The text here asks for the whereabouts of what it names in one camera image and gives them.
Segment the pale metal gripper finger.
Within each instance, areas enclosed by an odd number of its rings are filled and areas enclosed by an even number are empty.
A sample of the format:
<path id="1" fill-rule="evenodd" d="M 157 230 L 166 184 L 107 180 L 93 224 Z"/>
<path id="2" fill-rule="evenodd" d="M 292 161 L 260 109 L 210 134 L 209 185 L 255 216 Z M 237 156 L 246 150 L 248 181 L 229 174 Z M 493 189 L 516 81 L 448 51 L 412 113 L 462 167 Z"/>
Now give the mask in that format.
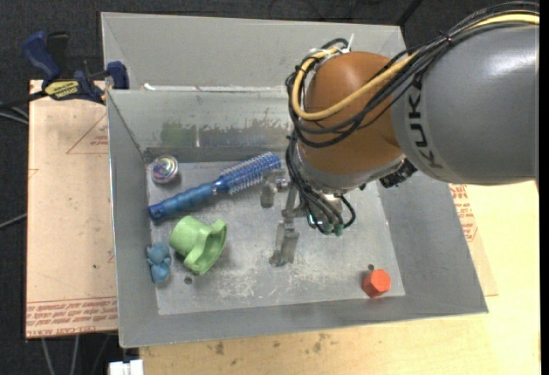
<path id="1" fill-rule="evenodd" d="M 269 177 L 263 181 L 260 204 L 263 208 L 271 208 L 275 203 L 275 195 L 288 188 L 288 180 L 283 176 Z"/>
<path id="2" fill-rule="evenodd" d="M 281 267 L 293 263 L 295 251 L 299 241 L 299 233 L 292 223 L 281 222 L 276 231 L 275 249 L 269 258 L 269 263 L 275 267 Z"/>

